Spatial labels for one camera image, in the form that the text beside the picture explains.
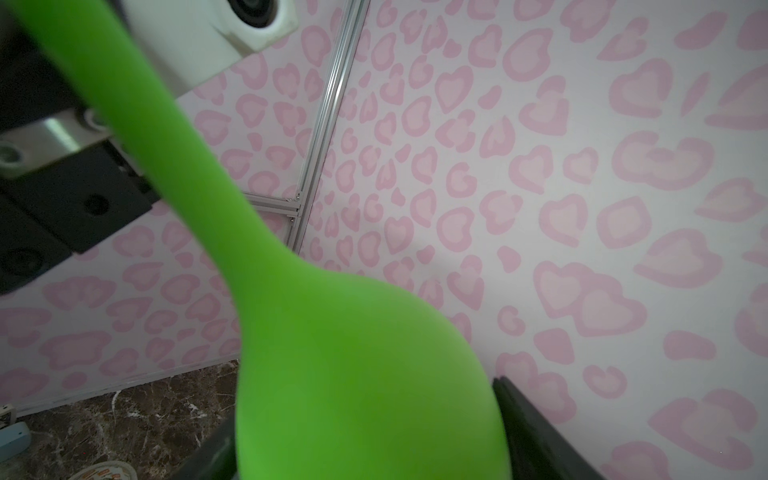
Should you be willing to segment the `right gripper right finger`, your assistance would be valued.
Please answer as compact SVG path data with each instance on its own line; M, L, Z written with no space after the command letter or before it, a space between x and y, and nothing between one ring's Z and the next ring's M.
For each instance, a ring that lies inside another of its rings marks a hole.
M604 479L511 380L495 378L492 388L502 415L513 479Z

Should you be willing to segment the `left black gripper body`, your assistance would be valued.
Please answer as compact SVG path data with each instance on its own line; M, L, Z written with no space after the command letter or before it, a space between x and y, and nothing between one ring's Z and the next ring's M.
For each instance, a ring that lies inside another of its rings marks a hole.
M158 199L33 40L2 27L2 294L86 253Z

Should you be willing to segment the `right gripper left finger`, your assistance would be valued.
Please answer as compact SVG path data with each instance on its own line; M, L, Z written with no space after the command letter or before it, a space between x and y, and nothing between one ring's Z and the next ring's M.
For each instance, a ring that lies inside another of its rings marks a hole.
M171 476L172 480L237 478L235 416L230 415Z

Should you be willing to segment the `green wine glass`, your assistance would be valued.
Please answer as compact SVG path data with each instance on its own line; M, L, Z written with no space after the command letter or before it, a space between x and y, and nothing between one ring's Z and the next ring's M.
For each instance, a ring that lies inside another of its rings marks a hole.
M309 264L266 227L102 1L9 9L217 266L241 329L243 479L508 479L488 377L389 283Z

